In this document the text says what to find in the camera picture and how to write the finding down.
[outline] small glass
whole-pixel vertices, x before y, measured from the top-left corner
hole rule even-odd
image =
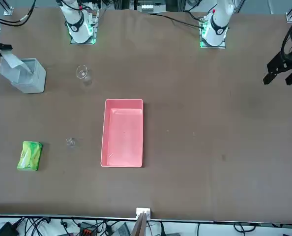
[[[92,78],[90,76],[89,70],[85,65],[80,65],[77,67],[76,76],[83,82],[85,86],[92,84]]]
[[[70,147],[74,147],[75,146],[75,139],[74,138],[67,138],[66,144]]]

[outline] brown table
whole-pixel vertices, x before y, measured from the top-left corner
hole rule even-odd
[[[94,46],[69,44],[58,8],[2,27],[0,41],[37,58],[47,79],[44,93],[23,94],[0,75],[0,213],[134,217],[149,207],[161,219],[292,223],[292,86],[285,74],[262,84],[289,26],[282,15],[233,15],[226,50],[131,10],[105,12]],[[81,64],[92,89],[75,77]],[[107,98],[144,100],[143,168],[100,167]],[[38,172],[16,170],[24,140],[44,144]]]

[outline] tissue box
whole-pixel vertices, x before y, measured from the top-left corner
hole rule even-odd
[[[24,67],[11,68],[4,58],[0,61],[0,74],[7,78],[12,86],[23,93],[41,93],[44,91],[46,71],[36,58],[22,59],[22,62],[32,72]]]

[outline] pink tray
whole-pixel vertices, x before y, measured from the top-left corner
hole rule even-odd
[[[101,166],[142,167],[143,100],[107,99]]]

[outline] green snack bag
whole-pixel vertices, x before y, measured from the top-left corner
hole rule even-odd
[[[20,171],[37,171],[39,167],[41,150],[41,143],[23,141],[23,150],[17,169]]]

